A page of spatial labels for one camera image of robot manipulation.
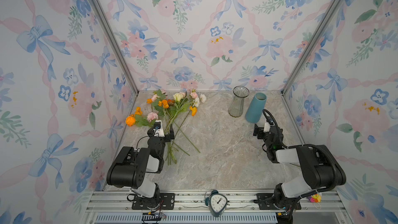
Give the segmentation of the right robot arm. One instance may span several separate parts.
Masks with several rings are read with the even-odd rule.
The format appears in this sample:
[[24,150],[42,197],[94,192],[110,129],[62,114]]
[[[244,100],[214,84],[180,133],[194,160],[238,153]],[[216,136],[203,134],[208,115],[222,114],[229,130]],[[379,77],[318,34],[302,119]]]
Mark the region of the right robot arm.
[[279,183],[271,197],[258,196],[259,206],[273,206],[291,211],[298,201],[333,190],[346,183],[346,174],[329,149],[324,145],[296,145],[284,147],[283,130],[277,126],[259,127],[255,124],[253,136],[263,140],[263,151],[273,164],[295,164],[301,169],[296,178]]

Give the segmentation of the cream rose stem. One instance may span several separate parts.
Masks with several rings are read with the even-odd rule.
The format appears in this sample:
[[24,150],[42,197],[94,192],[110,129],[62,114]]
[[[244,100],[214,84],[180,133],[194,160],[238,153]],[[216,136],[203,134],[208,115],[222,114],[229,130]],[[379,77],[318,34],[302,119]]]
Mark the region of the cream rose stem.
[[183,92],[177,92],[173,97],[167,101],[167,117],[169,122],[167,123],[166,130],[169,132],[170,143],[167,147],[167,164],[170,166],[172,163],[177,163],[174,155],[173,139],[174,135],[173,122],[176,120],[177,116],[182,112],[183,103],[186,98],[186,94]]

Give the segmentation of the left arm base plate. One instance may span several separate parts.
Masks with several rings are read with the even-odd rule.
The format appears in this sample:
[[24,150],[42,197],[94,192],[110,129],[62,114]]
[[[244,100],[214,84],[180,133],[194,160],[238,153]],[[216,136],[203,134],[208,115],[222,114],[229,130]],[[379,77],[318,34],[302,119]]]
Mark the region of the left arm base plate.
[[173,210],[175,205],[174,193],[155,193],[153,198],[145,198],[139,197],[135,194],[129,194],[126,199],[132,203],[133,210]]

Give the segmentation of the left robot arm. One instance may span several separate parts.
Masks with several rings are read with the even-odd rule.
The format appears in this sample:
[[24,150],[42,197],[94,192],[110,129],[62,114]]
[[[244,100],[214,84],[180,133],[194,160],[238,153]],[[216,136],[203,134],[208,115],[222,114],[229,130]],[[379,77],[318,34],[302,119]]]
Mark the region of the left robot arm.
[[175,194],[161,193],[158,184],[145,176],[162,172],[166,143],[175,138],[174,130],[170,127],[169,133],[164,133],[161,121],[156,121],[147,134],[147,147],[122,147],[107,172],[107,184],[130,188],[133,193],[126,198],[133,210],[173,210]]

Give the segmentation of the teal ceramic vase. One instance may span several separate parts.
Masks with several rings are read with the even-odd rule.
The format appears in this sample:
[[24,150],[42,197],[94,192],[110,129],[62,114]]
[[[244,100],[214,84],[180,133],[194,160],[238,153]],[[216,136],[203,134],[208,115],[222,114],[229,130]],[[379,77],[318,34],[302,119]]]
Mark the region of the teal ceramic vase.
[[266,100],[267,96],[264,93],[259,92],[255,94],[245,115],[245,119],[249,123],[259,122]]

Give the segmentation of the orange poppy flower stem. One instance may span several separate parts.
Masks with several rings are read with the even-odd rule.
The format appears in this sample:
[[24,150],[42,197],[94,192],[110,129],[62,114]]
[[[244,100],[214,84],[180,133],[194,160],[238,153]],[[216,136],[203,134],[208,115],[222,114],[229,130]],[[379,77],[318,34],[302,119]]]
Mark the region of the orange poppy flower stem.
[[197,108],[194,106],[191,106],[189,111],[187,112],[186,116],[184,117],[183,121],[181,122],[181,124],[177,124],[175,121],[173,123],[176,124],[178,127],[177,133],[180,132],[186,138],[186,140],[195,148],[195,150],[198,153],[201,153],[201,151],[195,146],[195,144],[190,140],[190,138],[184,133],[184,123],[186,122],[188,116],[191,116],[192,113],[194,116],[196,114],[196,112],[197,112]]

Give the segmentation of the white ranunculus flower stem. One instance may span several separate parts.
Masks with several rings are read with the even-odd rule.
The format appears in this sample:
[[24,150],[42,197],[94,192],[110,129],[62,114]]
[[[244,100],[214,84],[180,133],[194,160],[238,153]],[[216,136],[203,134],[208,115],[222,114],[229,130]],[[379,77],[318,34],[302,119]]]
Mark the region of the white ranunculus flower stem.
[[196,108],[197,108],[197,111],[198,111],[199,105],[200,105],[201,103],[205,103],[205,102],[206,102],[207,98],[206,98],[206,95],[205,95],[205,94],[198,94],[198,93],[197,93],[197,94],[198,94],[198,98],[193,99],[193,98],[190,96],[190,93],[191,93],[191,92],[192,92],[192,91],[183,92],[183,93],[186,94],[186,98],[185,98],[185,100],[184,100],[182,112],[181,112],[180,114],[188,112],[191,106],[196,107]]

